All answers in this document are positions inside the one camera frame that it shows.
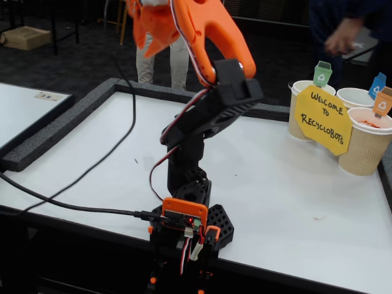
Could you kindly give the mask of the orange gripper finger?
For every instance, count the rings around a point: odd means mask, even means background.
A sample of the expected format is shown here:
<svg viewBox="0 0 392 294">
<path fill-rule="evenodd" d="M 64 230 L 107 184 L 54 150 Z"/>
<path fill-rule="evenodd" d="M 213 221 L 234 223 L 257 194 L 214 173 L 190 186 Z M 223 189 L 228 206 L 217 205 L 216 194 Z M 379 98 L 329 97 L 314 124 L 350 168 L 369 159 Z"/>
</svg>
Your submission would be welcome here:
<svg viewBox="0 0 392 294">
<path fill-rule="evenodd" d="M 146 36 L 145 45 L 143 47 L 143 57 L 146 59 L 152 58 L 172 43 L 172 37 L 169 37 L 167 40 L 159 40 L 153 36 Z"/>
<path fill-rule="evenodd" d="M 126 0 L 127 13 L 133 21 L 133 37 L 137 48 L 145 46 L 146 30 L 143 26 L 141 13 L 142 4 L 139 0 Z"/>
</svg>

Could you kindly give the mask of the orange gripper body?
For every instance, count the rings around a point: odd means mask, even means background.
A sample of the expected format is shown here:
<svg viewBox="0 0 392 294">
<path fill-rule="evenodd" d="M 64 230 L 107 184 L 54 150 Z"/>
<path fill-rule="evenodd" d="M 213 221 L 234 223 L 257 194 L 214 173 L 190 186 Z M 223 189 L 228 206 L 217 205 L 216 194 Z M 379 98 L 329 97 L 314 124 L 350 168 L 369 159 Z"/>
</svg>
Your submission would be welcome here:
<svg viewBox="0 0 392 294">
<path fill-rule="evenodd" d="M 173 38 L 173 43 L 178 39 L 179 32 L 174 24 L 172 11 L 169 5 L 162 6 L 142 6 L 141 19 L 149 34 L 159 40 Z"/>
</svg>

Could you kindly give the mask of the bystander hand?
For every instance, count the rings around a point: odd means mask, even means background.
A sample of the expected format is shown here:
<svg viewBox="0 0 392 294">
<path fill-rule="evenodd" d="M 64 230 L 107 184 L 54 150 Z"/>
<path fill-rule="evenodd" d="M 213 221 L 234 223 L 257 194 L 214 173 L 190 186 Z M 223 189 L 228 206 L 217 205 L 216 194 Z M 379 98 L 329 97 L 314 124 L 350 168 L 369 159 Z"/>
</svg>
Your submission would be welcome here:
<svg viewBox="0 0 392 294">
<path fill-rule="evenodd" d="M 345 18 L 326 40 L 325 52 L 331 56 L 346 55 L 353 51 L 353 42 L 362 30 L 363 18 Z"/>
</svg>

